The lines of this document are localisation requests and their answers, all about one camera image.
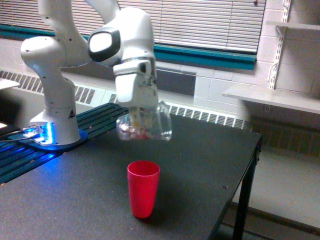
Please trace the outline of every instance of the window frame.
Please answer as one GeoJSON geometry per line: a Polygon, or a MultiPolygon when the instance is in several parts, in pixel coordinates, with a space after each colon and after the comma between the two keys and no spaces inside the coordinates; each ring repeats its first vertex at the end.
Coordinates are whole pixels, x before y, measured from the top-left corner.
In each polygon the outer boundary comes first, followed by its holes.
{"type": "MultiPolygon", "coordinates": [[[[24,40],[36,36],[54,37],[55,33],[28,27],[0,24],[0,37],[24,40]]],[[[154,55],[157,61],[174,62],[184,65],[196,65],[203,68],[223,67],[242,70],[254,70],[256,54],[234,53],[201,48],[180,47],[155,44],[154,55]]]]}

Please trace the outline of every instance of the shelf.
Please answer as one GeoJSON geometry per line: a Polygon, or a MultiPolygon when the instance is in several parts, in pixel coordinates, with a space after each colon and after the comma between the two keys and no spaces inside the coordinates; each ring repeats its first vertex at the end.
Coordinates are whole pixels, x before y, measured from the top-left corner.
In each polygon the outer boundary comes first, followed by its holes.
{"type": "Polygon", "coordinates": [[[20,85],[20,84],[17,83],[17,82],[15,82],[15,81],[3,79],[3,78],[0,77],[0,90],[17,87],[17,86],[19,86],[19,85],[20,85]]]}
{"type": "Polygon", "coordinates": [[[223,96],[320,114],[320,97],[309,94],[236,84],[226,90],[223,96]]]}
{"type": "Polygon", "coordinates": [[[318,30],[318,31],[320,31],[320,25],[290,23],[290,22],[281,22],[281,21],[266,21],[266,24],[267,25],[274,25],[276,27],[281,27],[281,28],[318,30]]]}

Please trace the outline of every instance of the red cup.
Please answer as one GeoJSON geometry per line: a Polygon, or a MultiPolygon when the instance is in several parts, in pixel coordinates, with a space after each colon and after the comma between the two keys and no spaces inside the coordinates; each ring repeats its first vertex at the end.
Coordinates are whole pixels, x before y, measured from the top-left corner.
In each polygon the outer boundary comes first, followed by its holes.
{"type": "Polygon", "coordinates": [[[152,161],[134,161],[127,171],[132,214],[139,219],[147,218],[155,206],[160,167],[152,161]]]}

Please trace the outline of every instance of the tabletop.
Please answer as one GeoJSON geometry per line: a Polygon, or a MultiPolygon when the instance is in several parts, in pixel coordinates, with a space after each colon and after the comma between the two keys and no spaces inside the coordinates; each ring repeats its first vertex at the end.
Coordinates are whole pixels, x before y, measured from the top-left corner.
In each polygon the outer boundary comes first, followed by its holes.
{"type": "Polygon", "coordinates": [[[115,130],[0,187],[0,239],[207,239],[261,135],[172,116],[172,139],[120,141],[115,130]],[[160,166],[150,218],[132,216],[127,166],[160,166]]]}

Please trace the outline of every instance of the warning label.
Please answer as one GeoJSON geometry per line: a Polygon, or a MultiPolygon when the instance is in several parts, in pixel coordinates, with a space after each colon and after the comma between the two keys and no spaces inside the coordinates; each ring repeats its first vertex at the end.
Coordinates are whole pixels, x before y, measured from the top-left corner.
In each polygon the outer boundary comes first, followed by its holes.
{"type": "Polygon", "coordinates": [[[70,114],[69,114],[68,119],[72,119],[72,118],[74,118],[75,116],[76,116],[76,115],[75,115],[74,110],[73,110],[73,109],[71,109],[71,112],[70,112],[70,114]]]}

